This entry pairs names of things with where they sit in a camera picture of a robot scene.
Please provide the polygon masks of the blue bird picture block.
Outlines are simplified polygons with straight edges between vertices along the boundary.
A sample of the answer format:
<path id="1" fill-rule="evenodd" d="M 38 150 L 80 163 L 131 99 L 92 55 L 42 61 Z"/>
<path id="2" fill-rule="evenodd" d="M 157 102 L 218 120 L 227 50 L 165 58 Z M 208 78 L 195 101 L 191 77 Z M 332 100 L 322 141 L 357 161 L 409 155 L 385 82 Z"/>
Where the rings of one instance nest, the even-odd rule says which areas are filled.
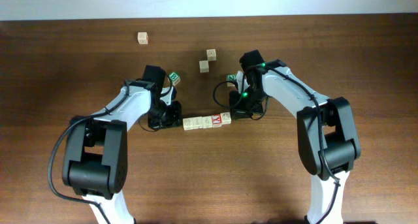
<path id="1" fill-rule="evenodd" d="M 222 112 L 220 116 L 223 125 L 231 124 L 232 119 L 230 112 Z"/>

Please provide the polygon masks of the green N wooden block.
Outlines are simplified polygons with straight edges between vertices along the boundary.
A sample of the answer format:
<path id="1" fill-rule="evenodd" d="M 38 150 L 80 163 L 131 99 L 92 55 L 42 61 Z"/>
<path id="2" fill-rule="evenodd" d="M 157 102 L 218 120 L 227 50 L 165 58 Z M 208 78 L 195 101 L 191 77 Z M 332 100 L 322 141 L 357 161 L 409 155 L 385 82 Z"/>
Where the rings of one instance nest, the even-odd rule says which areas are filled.
<path id="1" fill-rule="evenodd" d="M 236 75 L 235 74 L 228 74 L 227 75 L 227 86 L 228 87 L 235 87 L 236 83 Z"/>

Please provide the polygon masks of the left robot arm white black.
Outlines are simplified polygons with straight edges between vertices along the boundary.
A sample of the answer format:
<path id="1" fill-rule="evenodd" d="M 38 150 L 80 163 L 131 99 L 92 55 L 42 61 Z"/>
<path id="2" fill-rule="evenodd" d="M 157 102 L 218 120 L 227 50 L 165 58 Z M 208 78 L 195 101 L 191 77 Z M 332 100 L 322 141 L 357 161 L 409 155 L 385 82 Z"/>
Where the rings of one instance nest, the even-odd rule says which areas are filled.
<path id="1" fill-rule="evenodd" d="M 60 137 L 66 140 L 63 183 L 91 206 L 99 223 L 135 223 L 123 195 L 127 178 L 127 133 L 147 116 L 156 132 L 182 124 L 174 86 L 166 72 L 148 65 L 141 78 L 126 80 L 118 96 L 90 116 L 75 116 Z"/>

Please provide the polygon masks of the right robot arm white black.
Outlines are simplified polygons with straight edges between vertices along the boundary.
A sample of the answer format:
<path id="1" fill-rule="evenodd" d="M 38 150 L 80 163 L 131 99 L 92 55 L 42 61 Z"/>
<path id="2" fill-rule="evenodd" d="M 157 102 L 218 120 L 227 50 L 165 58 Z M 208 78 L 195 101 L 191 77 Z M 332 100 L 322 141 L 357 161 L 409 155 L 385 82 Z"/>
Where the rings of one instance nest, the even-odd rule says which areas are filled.
<path id="1" fill-rule="evenodd" d="M 311 175 L 307 223 L 342 223 L 344 186 L 361 146 L 350 103 L 331 99 L 299 80 L 281 60 L 246 52 L 229 94 L 233 119 L 261 119 L 275 99 L 297 120 L 298 154 Z"/>

